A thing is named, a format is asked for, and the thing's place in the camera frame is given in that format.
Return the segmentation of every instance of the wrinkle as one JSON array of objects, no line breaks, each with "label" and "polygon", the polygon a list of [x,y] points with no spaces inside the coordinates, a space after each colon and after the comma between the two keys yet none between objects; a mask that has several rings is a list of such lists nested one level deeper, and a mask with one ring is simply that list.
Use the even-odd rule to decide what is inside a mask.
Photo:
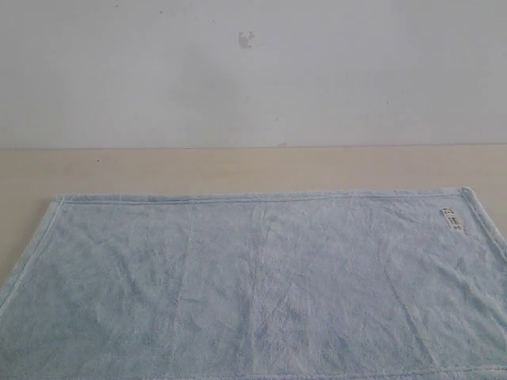
[{"label": "wrinkle", "polygon": [[431,361],[431,364],[433,366],[438,365],[438,362],[433,357],[431,351],[429,350],[428,346],[424,342],[424,339],[422,338],[422,335],[419,332],[419,329],[417,328],[417,325],[415,324],[414,319],[412,318],[412,314],[410,313],[410,311],[409,311],[408,307],[406,306],[406,304],[404,303],[404,301],[400,298],[399,293],[396,291],[395,285],[393,284],[393,281],[392,281],[391,277],[389,276],[387,269],[384,268],[383,272],[386,275],[387,284],[389,285],[389,288],[391,289],[396,301],[401,306],[403,313],[405,314],[406,321],[409,324],[410,330],[412,331],[412,333],[415,337],[415,340],[417,342],[417,345],[421,349],[421,352],[423,353],[424,356],[426,356],[427,359],[429,359]]},{"label": "wrinkle", "polygon": [[181,270],[180,275],[176,280],[176,284],[174,285],[174,290],[169,294],[169,298],[173,301],[174,308],[173,312],[169,314],[168,316],[168,326],[169,326],[169,341],[167,344],[170,344],[170,362],[169,365],[174,369],[174,355],[175,355],[175,347],[174,347],[174,336],[175,333],[175,327],[176,327],[176,318],[177,314],[180,309],[180,300],[181,300],[181,291],[183,289],[183,279],[185,278],[185,272],[186,272],[186,261],[189,257],[189,251],[192,248],[192,235],[193,235],[193,225],[194,225],[194,214],[195,214],[195,204],[189,204],[190,209],[190,222],[189,222],[189,231],[187,233],[187,241],[185,243],[185,249],[183,251],[183,255],[181,257]]}]

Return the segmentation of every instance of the towel label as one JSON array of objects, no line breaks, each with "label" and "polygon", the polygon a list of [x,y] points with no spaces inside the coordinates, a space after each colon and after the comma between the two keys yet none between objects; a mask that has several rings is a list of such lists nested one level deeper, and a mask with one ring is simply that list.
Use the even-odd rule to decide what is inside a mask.
[{"label": "towel label", "polygon": [[452,210],[450,207],[443,208],[442,214],[444,214],[445,220],[447,220],[447,224],[451,227],[451,230],[457,232],[464,232],[463,224],[461,220],[459,220],[458,215]]}]

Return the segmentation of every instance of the table surface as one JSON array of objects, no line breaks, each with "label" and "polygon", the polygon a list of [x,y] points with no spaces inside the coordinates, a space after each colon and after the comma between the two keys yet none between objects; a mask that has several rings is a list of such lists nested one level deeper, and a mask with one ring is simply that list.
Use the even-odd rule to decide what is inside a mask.
[{"label": "table surface", "polygon": [[0,150],[0,283],[65,193],[203,194],[470,186],[507,233],[507,145]]}]

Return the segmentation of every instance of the beige table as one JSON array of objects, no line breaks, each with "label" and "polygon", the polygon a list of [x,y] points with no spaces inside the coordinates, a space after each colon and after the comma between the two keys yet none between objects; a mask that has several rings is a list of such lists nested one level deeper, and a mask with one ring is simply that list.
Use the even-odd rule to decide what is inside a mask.
[{"label": "beige table", "polygon": [[507,146],[0,150],[0,283],[54,194],[470,186],[507,234]]}]

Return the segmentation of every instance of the wall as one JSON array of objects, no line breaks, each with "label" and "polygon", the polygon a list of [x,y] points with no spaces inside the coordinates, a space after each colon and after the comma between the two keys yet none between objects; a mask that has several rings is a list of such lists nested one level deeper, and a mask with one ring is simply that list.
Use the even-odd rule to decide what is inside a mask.
[{"label": "wall", "polygon": [[3,0],[1,147],[507,143],[505,0]]}]

